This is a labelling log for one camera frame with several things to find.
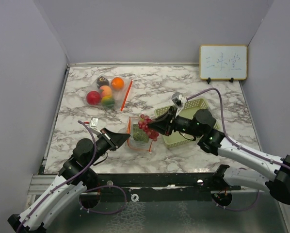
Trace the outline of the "green netted melon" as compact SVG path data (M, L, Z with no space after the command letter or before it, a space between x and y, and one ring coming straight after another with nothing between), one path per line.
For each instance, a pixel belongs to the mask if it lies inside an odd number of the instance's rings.
M133 124L131 128L132 137L135 141L147 143L149 141L149 137L147 133L139 128L138 124Z

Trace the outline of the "yellow green mango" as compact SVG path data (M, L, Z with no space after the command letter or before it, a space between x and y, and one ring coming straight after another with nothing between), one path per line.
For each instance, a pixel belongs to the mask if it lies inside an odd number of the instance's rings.
M104 96L101 99L101 104L104 107L113 108L114 105L115 105L115 100L114 100L114 98L112 96Z

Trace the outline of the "dark purple plum fruit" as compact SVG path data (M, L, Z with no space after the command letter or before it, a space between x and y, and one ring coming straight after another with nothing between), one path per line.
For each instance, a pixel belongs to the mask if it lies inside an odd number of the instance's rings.
M102 86L109 86L109 81L106 77L100 76L96 80L97 88L101 88Z

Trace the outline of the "peach orange pink fruit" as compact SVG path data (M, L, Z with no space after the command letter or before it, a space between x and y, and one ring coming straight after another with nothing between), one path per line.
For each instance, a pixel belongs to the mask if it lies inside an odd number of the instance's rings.
M102 86L99 90L102 97L112 96L112 89L109 86Z

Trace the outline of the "red apple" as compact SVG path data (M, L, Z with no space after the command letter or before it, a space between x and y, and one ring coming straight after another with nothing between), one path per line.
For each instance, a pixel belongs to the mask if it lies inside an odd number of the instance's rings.
M86 102L89 105L99 105L101 102L101 95L97 91L90 91L86 95Z

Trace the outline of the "dark purple grape bunch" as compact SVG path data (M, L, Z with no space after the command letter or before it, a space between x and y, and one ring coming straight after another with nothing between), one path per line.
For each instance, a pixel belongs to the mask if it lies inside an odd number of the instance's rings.
M149 139L157 141L159 133L149 128L149 123L151 121L152 120L149 116L141 114L140 120L138 121L139 129L144 131Z

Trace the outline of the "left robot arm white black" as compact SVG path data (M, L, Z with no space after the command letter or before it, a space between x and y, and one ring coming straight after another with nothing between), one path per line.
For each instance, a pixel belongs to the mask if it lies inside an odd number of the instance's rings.
M8 218L14 231L44 233L74 199L98 186L98 175L90 166L106 152L120 148L129 138L128 133L114 133L103 128L97 140L83 138L78 141L47 190L24 212Z

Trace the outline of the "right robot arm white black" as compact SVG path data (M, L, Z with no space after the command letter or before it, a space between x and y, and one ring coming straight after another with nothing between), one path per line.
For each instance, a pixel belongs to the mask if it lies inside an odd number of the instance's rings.
M213 186L223 190L227 186L247 186L269 191L277 201L290 205L290 155L282 158L254 150L232 140L214 128L216 119L207 109L196 111L192 119L177 116L177 108L171 106L163 115L151 120L148 127L170 136L172 132L185 133L199 138L198 146L206 153L234 160L250 168L247 175L227 167L224 173L212 178Z

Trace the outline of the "clear zip top bag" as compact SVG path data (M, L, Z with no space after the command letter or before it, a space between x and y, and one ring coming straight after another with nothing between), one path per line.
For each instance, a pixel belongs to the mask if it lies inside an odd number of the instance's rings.
M122 111L133 82L131 78L100 75L86 88L84 103L99 109Z

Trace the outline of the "clear zip bag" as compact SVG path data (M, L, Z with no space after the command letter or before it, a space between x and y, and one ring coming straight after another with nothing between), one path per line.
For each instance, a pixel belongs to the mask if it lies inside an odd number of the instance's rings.
M133 124L138 124L138 117L129 117L127 124L127 133L130 134L130 138L126 141L126 147L137 152L152 152L153 143L152 139L149 139L147 143L135 141L132 137L131 128Z
M122 111L133 82L131 78L100 75L86 88L84 103L99 109Z

